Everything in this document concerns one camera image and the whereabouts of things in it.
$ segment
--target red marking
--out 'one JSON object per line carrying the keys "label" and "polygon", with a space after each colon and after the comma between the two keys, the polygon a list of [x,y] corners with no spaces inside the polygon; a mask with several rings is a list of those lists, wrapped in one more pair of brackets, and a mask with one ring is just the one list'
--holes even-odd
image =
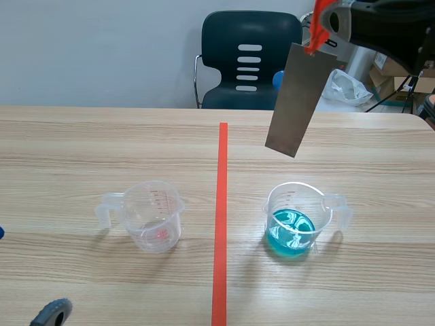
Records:
{"label": "red marking", "polygon": [[211,326],[226,326],[226,199],[228,186],[228,124],[219,126],[217,157],[215,257]]}
{"label": "red marking", "polygon": [[168,237],[168,230],[163,229],[163,230],[159,230],[159,231],[157,232],[157,239],[160,239],[160,238],[167,238],[167,237]]}
{"label": "red marking", "polygon": [[311,39],[309,46],[305,48],[306,53],[313,54],[329,39],[329,32],[320,24],[320,14],[335,1],[337,0],[316,0],[310,25]]}

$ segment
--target tripod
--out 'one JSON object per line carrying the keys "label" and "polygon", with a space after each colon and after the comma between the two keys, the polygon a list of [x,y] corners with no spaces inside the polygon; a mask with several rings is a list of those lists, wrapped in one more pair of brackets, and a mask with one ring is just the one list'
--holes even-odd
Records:
{"label": "tripod", "polygon": [[411,78],[411,81],[409,82],[408,87],[411,87],[411,88],[408,89],[408,94],[406,95],[405,103],[403,104],[402,113],[404,113],[404,112],[405,112],[405,109],[406,109],[406,105],[408,104],[408,100],[409,100],[410,98],[413,98],[413,97],[414,97],[415,86],[417,85],[417,82],[419,81],[419,78],[418,78],[417,76],[412,76],[412,77],[411,77],[411,75],[408,75],[408,77],[405,78],[405,80],[400,84],[400,86],[397,88],[397,90],[395,90],[395,91],[392,92],[390,95],[388,95],[387,97],[385,97],[382,101],[380,101],[380,102],[376,103],[375,105],[373,105],[373,106],[372,106],[371,108],[369,108],[366,112],[370,112],[370,111],[372,111],[375,107],[377,107],[378,105],[384,103],[387,99],[389,99],[390,97],[392,97],[394,94],[397,94],[398,92],[400,92],[400,91],[404,88],[404,86],[405,86],[405,84],[406,84],[406,82],[408,81],[409,78]]}

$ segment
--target blue liquid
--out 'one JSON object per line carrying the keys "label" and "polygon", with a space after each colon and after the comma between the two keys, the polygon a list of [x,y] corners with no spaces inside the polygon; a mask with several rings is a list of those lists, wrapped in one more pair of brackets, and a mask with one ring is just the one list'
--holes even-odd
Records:
{"label": "blue liquid", "polygon": [[[281,209],[273,213],[283,225],[294,230],[312,232],[315,230],[313,222],[304,214],[293,209]],[[311,248],[314,234],[297,234],[280,226],[271,220],[266,232],[266,238],[272,248],[283,255],[300,255]]]}

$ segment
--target empty measuring cup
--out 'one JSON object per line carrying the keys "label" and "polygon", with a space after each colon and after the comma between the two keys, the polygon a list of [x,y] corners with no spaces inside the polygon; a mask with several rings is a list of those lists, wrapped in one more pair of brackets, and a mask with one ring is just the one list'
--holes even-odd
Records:
{"label": "empty measuring cup", "polygon": [[184,210],[178,191],[166,182],[147,181],[124,193],[103,196],[95,208],[102,228],[110,228],[115,211],[135,244],[144,251],[161,253],[173,247],[180,235],[179,214]]}
{"label": "empty measuring cup", "polygon": [[266,239],[276,252],[284,255],[306,253],[333,217],[338,219],[338,228],[344,230],[353,216],[346,197],[325,195],[301,182],[275,187],[264,210],[267,213]]}

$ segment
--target table surface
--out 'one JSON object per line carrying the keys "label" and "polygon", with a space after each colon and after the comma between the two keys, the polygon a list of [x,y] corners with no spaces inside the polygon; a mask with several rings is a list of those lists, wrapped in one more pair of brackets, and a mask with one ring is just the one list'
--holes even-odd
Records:
{"label": "table surface", "polygon": [[[412,115],[315,113],[296,159],[264,147],[270,111],[0,107],[0,323],[68,297],[67,326],[210,325],[219,122],[228,122],[228,325],[433,325],[435,137]],[[147,254],[106,192],[147,180],[186,202],[181,239]],[[355,209],[319,253],[262,241],[270,190],[302,181]]]}

